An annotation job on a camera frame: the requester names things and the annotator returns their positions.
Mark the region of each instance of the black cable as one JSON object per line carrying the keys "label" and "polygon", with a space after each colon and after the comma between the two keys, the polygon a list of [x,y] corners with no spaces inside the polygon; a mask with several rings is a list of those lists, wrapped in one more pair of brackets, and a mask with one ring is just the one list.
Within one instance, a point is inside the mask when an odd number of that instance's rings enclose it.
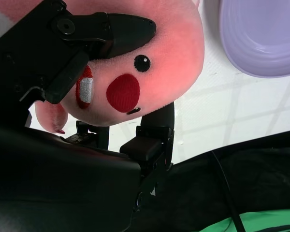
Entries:
{"label": "black cable", "polygon": [[228,207],[230,209],[231,218],[234,222],[235,228],[236,228],[237,232],[246,232],[244,225],[243,225],[243,222],[241,220],[241,217],[239,216],[239,214],[236,210],[233,198],[231,196],[231,190],[230,190],[230,186],[229,186],[228,180],[226,178],[226,175],[223,171],[223,168],[222,168],[217,156],[215,155],[215,153],[213,151],[211,154],[209,154],[209,158],[210,158],[210,161],[211,161],[211,163],[216,171],[216,174],[219,178],[219,181],[221,183],[222,190],[223,190],[224,196],[226,198]]}

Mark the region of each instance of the white tiled surface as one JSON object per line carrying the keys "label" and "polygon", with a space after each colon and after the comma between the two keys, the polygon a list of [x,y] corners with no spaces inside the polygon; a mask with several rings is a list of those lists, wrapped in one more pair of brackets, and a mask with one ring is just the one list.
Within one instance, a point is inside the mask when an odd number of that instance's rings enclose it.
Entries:
{"label": "white tiled surface", "polygon": [[[206,57],[195,85],[175,102],[174,162],[224,145],[290,131],[290,77],[247,76],[227,60],[218,32],[218,0],[203,0]],[[133,138],[140,120],[111,127],[110,150]],[[32,127],[41,129],[36,119]],[[75,133],[69,118],[66,136]]]}

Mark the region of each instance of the black cloth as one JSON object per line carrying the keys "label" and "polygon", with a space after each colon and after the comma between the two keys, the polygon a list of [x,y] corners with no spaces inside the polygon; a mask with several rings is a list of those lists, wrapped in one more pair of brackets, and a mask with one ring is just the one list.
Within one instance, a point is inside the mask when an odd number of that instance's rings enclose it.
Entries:
{"label": "black cloth", "polygon": [[[239,214],[290,209],[290,132],[213,151]],[[193,232],[229,218],[209,154],[175,165],[129,232]]]}

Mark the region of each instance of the plush toy tongue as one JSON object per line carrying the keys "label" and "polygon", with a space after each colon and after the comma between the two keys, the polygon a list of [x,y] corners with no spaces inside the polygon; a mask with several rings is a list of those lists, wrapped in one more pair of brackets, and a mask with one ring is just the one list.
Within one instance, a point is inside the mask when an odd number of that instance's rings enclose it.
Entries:
{"label": "plush toy tongue", "polygon": [[76,100],[81,109],[87,109],[91,103],[93,91],[93,76],[89,66],[86,66],[81,78],[76,83]]}

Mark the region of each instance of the stuffed animal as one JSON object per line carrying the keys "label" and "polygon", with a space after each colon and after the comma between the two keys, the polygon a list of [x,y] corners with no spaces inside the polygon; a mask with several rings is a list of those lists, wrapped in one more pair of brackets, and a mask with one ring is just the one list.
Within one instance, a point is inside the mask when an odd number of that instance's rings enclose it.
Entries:
{"label": "stuffed animal", "polygon": [[[0,0],[0,33],[41,0]],[[199,1],[65,0],[74,15],[95,12],[145,17],[155,37],[130,53],[91,61],[60,104],[36,102],[39,123],[64,133],[68,114],[95,126],[111,126],[149,114],[183,95],[203,68],[204,38]]]}

